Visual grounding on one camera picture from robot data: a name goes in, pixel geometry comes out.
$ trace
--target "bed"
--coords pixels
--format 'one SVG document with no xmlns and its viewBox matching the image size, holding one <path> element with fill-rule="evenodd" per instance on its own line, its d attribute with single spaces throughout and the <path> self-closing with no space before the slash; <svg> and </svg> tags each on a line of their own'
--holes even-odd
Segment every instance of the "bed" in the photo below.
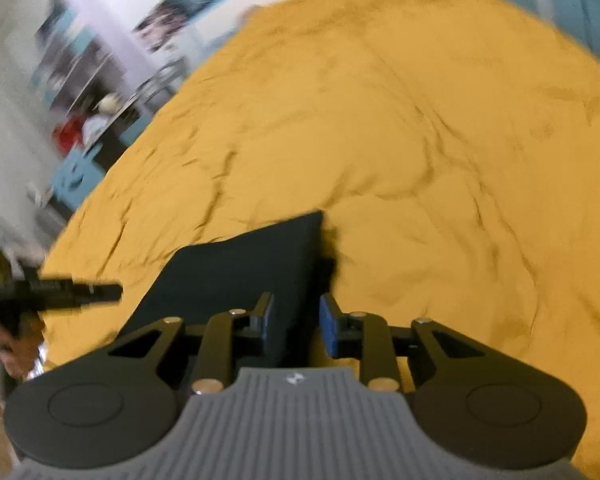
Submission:
<svg viewBox="0 0 600 480">
<path fill-rule="evenodd" d="M 120 280 L 49 316 L 109 342 L 178 248 L 326 212 L 348 311 L 431 317 L 583 397 L 600 479 L 600 62 L 500 0 L 290 0 L 254 13 L 78 210 L 47 275 Z"/>
</svg>

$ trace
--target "finger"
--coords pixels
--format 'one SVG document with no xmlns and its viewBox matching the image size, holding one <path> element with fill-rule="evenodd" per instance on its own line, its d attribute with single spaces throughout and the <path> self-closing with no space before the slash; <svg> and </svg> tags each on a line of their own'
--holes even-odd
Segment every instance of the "finger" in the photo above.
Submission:
<svg viewBox="0 0 600 480">
<path fill-rule="evenodd" d="M 23 377 L 26 377 L 33 370 L 38 358 L 38 353 L 32 351 L 21 351 L 20 353 L 4 351 L 3 353 L 0 355 L 1 359 L 4 358 L 3 362 L 7 362 L 11 371 L 17 372 L 18 375 Z"/>
<path fill-rule="evenodd" d="M 32 346 L 36 349 L 45 341 L 45 337 L 42 335 L 42 332 L 36 332 L 22 340 L 22 343 L 26 346 Z"/>
<path fill-rule="evenodd" d="M 38 347 L 19 343 L 11 353 L 22 367 L 32 367 L 34 361 L 38 358 Z"/>
<path fill-rule="evenodd" d="M 7 348 L 13 348 L 16 343 L 16 339 L 9 333 L 5 327 L 0 324 L 0 345 Z"/>
<path fill-rule="evenodd" d="M 14 379 L 23 380 L 27 373 L 22 370 L 16 357 L 10 352 L 0 352 L 0 361 L 4 365 L 4 369 Z"/>
<path fill-rule="evenodd" d="M 45 322 L 42 319 L 40 319 L 40 316 L 38 316 L 38 314 L 36 314 L 35 316 L 31 316 L 31 318 L 29 319 L 29 323 L 33 332 L 42 332 L 46 328 Z"/>
</svg>

